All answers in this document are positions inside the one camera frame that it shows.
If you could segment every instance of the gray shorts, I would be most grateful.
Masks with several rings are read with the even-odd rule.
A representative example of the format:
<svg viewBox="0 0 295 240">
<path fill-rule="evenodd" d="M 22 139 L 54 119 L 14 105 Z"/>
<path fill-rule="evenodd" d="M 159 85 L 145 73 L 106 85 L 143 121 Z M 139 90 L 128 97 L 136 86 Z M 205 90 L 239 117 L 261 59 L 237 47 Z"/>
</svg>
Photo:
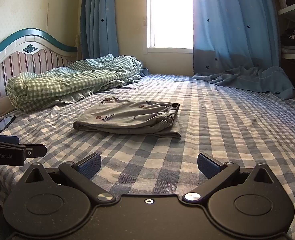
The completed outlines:
<svg viewBox="0 0 295 240">
<path fill-rule="evenodd" d="M 106 98 L 87 109 L 73 123 L 76 130 L 117 134 L 144 134 L 179 138 L 177 111 L 171 102 Z"/>
</svg>

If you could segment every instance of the headboard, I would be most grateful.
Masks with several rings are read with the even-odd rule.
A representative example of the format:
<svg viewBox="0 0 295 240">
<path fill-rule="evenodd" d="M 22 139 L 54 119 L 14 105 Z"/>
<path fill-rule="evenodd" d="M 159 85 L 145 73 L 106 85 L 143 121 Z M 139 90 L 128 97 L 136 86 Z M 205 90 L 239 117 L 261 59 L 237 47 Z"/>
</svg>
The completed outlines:
<svg viewBox="0 0 295 240">
<path fill-rule="evenodd" d="M 20 72 L 42 73 L 76 61 L 77 47 L 67 46 L 38 29 L 19 30 L 0 43 L 0 98 L 7 80 Z"/>
</svg>

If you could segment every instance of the blue towel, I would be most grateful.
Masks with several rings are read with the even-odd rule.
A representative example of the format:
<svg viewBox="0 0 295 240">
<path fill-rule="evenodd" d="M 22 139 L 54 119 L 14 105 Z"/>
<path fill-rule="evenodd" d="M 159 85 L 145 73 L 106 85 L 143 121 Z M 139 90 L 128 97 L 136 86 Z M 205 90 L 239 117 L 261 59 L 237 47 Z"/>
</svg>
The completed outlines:
<svg viewBox="0 0 295 240">
<path fill-rule="evenodd" d="M 219 74 L 198 73 L 194 79 L 208 81 L 218 86 L 239 88 L 253 92 L 273 92 L 283 99 L 295 96 L 294 87 L 280 67 L 245 69 L 237 67 Z"/>
</svg>

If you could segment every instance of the folded comforter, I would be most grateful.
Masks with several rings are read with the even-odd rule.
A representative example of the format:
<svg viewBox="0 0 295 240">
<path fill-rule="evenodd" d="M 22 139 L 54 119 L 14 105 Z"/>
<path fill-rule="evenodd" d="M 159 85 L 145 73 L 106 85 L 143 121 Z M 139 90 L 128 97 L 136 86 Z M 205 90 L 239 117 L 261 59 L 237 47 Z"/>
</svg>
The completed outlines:
<svg viewBox="0 0 295 240">
<path fill-rule="evenodd" d="M 11 104 L 28 113 L 80 91 L 90 95 L 99 90 L 139 82 L 141 68 L 141 63 L 135 57 L 114 58 L 109 54 L 97 59 L 76 61 L 67 67 L 54 68 L 41 74 L 22 72 L 9 78 L 5 89 Z"/>
</svg>

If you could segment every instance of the smartphone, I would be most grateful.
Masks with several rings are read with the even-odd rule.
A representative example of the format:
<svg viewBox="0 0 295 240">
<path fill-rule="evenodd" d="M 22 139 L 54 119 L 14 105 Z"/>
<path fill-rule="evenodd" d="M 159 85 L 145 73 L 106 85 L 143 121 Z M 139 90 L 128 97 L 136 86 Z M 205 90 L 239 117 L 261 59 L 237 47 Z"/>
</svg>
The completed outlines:
<svg viewBox="0 0 295 240">
<path fill-rule="evenodd" d="M 15 115 L 5 117 L 0 121 L 0 133 L 9 127 L 10 123 L 12 123 L 15 119 Z"/>
</svg>

